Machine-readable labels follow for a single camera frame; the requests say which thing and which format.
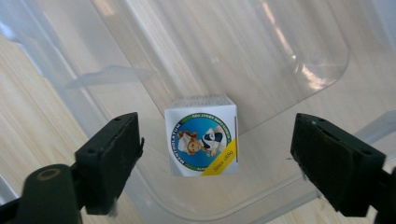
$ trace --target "transparent plastic bin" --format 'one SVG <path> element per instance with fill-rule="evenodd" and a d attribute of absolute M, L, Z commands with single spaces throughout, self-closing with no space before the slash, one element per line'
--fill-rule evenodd
<path fill-rule="evenodd" d="M 270 119 L 347 67 L 327 1 L 3 1 L 0 22 L 87 136 L 139 113 L 147 143 L 126 191 L 148 223 L 264 222 L 317 195 L 287 160 L 292 129 Z M 240 173 L 172 176 L 164 109 L 220 94 L 238 107 Z"/>

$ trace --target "yellow label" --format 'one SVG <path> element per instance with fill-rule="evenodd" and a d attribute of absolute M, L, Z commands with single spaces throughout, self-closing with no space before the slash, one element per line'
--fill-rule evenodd
<path fill-rule="evenodd" d="M 219 175 L 236 157 L 236 140 L 234 139 L 210 165 L 202 172 L 201 175 Z"/>

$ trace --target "wooden floor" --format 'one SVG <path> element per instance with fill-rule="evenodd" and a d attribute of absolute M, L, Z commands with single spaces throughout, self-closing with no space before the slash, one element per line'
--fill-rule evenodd
<path fill-rule="evenodd" d="M 373 71 L 367 67 L 375 58 L 364 57 L 383 50 L 354 1 L 334 1 L 335 15 L 352 49 L 354 63 L 348 73 Z M 393 71 L 383 63 L 375 72 Z M 72 164 L 73 153 L 87 140 L 51 85 L 36 71 L 24 52 L 0 37 L 0 174 L 21 193 L 23 180 L 34 170 L 53 163 Z M 84 223 L 144 223 L 134 203 L 122 194 L 117 217 L 87 217 Z M 375 211 L 365 218 L 346 218 L 333 211 L 325 199 L 316 199 L 271 223 L 373 223 Z"/>

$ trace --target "cartoon figure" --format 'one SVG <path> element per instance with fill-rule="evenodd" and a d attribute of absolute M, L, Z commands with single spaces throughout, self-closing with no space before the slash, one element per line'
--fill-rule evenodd
<path fill-rule="evenodd" d="M 210 128 L 200 140 L 197 139 L 197 133 L 185 131 L 178 134 L 178 149 L 185 151 L 189 155 L 194 155 L 197 151 L 206 151 L 208 157 L 216 156 L 219 151 L 227 147 L 225 133 L 220 126 L 215 130 Z"/>

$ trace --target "sticker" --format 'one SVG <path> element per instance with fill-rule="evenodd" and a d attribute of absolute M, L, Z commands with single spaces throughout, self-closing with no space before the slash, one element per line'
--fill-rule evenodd
<path fill-rule="evenodd" d="M 206 113 L 188 115 L 178 122 L 171 136 L 177 161 L 198 172 L 206 170 L 232 141 L 227 125 Z"/>

